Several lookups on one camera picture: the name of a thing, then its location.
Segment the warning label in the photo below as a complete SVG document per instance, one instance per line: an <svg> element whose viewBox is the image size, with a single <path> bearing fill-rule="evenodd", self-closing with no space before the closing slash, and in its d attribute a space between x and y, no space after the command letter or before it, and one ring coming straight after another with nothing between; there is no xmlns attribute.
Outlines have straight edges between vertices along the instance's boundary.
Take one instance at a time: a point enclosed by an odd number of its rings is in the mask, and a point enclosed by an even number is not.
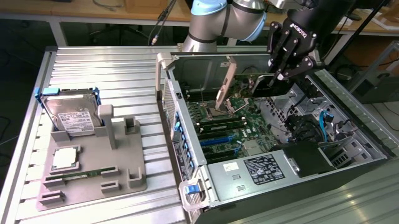
<svg viewBox="0 0 399 224"><path fill-rule="evenodd" d="M286 178L271 154L244 160L244 163L256 185Z"/></svg>
<svg viewBox="0 0 399 224"><path fill-rule="evenodd" d="M68 133L94 131L95 126L88 111L59 113L63 126Z"/></svg>

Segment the metal workbench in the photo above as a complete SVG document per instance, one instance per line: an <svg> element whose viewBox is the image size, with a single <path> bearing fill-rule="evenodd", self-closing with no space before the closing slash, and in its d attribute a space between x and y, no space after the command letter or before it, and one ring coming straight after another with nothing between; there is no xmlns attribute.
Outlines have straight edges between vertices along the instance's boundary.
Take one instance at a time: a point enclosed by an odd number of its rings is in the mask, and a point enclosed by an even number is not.
<svg viewBox="0 0 399 224"><path fill-rule="evenodd" d="M219 51L228 50L263 51L264 48L219 48ZM35 204L51 122L32 96L0 197L0 223L186 223L155 99L155 55L166 51L178 48L64 47L46 53L36 87L96 86L103 104L114 104L115 116L136 116L143 133L148 189L38 212ZM342 188L238 223L397 223L398 189L399 161L395 160Z"/></svg>

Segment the motherboard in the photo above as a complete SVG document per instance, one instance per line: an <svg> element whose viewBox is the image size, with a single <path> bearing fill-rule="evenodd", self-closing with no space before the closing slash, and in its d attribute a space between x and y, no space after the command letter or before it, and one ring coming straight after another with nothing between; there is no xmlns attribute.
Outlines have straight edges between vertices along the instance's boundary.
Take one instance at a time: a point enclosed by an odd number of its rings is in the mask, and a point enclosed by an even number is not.
<svg viewBox="0 0 399 224"><path fill-rule="evenodd" d="M215 100L187 107L208 164L266 153L278 144L254 98L232 96L219 109Z"/></svg>

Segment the floor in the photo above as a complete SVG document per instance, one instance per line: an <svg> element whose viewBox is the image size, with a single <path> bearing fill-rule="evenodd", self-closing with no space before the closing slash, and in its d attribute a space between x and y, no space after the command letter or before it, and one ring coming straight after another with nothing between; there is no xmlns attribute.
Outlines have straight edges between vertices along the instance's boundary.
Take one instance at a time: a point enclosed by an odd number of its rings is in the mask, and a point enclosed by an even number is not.
<svg viewBox="0 0 399 224"><path fill-rule="evenodd" d="M94 40L90 33L106 28L104 24L63 23L67 41L71 46L116 46L118 30L102 34ZM143 26L142 32L150 34L152 26ZM48 23L40 21L0 20L0 190L6 179L10 158L18 142L28 101L36 81L40 62L47 46L56 42ZM184 42L187 27L164 27L158 45L176 45ZM266 45L267 31L254 42L238 42L238 45ZM123 45L147 45L148 39L132 33L123 35ZM323 44L322 52L330 48L331 40ZM219 45L227 44L227 38L218 39Z"/></svg>

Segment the hard drive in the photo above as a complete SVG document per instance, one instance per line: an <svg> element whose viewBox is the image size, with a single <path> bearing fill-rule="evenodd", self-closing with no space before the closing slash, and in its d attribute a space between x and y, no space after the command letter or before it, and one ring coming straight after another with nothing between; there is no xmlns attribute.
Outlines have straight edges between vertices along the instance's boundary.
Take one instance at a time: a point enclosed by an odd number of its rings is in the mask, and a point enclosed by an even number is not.
<svg viewBox="0 0 399 224"><path fill-rule="evenodd" d="M42 107L52 120L55 131L67 131L70 136L95 133L95 127L103 125L98 108L100 97L98 88L60 90L46 88L36 93Z"/></svg>

